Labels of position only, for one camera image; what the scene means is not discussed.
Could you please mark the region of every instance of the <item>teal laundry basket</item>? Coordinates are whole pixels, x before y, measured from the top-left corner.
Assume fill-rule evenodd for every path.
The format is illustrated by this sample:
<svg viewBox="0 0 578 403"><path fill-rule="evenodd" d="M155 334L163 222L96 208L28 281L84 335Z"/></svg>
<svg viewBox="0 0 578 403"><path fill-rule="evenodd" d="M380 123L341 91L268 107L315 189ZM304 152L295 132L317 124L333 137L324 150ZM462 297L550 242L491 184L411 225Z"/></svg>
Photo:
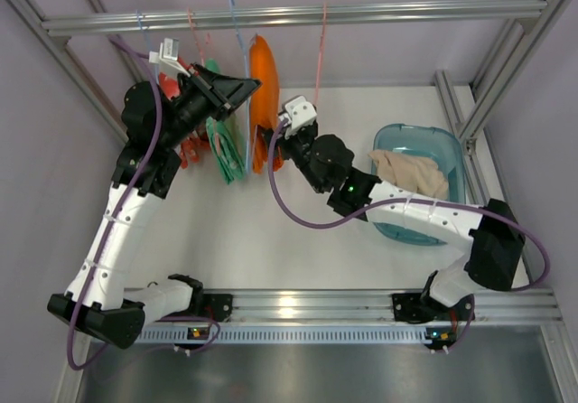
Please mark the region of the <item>teal laundry basket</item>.
<svg viewBox="0 0 578 403"><path fill-rule="evenodd" d="M466 202L465 172L460 142L443 129L437 127L407 126L394 124L383 127L376 134L373 148L389 150L404 155L425 156L433 159L449 184L450 202ZM371 172L377 167L372 164ZM413 245L443 245L439 239L425 236L392 224L374 224L385 236Z"/></svg>

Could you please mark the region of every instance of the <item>beige cloth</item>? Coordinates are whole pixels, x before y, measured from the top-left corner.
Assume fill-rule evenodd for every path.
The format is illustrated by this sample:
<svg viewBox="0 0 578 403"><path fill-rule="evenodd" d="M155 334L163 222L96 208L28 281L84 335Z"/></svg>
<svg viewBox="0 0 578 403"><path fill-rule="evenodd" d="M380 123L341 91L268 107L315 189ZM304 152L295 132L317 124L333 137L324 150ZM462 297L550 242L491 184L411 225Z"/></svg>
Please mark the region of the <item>beige cloth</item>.
<svg viewBox="0 0 578 403"><path fill-rule="evenodd" d="M369 153L378 168L378 177L410 192L447 200L449 185L437 163L429 157L410 156L389 150Z"/></svg>

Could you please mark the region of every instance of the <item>towel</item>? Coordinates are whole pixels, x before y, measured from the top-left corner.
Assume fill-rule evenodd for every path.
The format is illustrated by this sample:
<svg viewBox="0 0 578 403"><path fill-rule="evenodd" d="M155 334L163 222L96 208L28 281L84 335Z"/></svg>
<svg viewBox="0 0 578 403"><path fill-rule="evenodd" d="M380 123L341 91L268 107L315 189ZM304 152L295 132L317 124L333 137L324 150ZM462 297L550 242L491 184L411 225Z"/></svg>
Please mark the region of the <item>towel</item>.
<svg viewBox="0 0 578 403"><path fill-rule="evenodd" d="M447 200L448 181L429 157L403 155L389 150L369 153L378 168L378 177L410 192Z"/></svg>

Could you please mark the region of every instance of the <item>gray floor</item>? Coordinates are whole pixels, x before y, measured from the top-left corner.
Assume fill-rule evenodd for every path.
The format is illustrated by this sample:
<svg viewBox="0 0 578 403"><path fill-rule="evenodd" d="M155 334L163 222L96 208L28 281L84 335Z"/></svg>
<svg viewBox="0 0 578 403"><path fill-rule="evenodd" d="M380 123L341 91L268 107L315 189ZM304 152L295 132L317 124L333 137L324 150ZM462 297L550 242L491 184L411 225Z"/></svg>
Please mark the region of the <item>gray floor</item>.
<svg viewBox="0 0 578 403"><path fill-rule="evenodd" d="M114 372L104 384L96 380ZM79 402L101 401L550 403L561 399L538 330L477 328L449 356L395 345L223 345L190 358L143 345L127 351L109 349L84 375L79 393Z"/></svg>

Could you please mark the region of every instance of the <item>plastic bin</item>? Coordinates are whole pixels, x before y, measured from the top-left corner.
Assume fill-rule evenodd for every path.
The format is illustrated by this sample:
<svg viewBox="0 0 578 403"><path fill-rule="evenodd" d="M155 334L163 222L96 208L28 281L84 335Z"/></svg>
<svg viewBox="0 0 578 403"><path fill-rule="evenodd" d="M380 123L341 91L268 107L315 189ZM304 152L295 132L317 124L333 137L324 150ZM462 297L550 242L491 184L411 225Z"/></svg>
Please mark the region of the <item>plastic bin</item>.
<svg viewBox="0 0 578 403"><path fill-rule="evenodd" d="M460 142L452 134L437 127L394 124L383 127L376 134L373 148L432 158L448 181L448 200L450 202L466 202L465 174ZM377 167L372 164L371 172L375 174L376 171ZM385 236L400 242L423 246L444 244L439 239L397 225L374 225Z"/></svg>

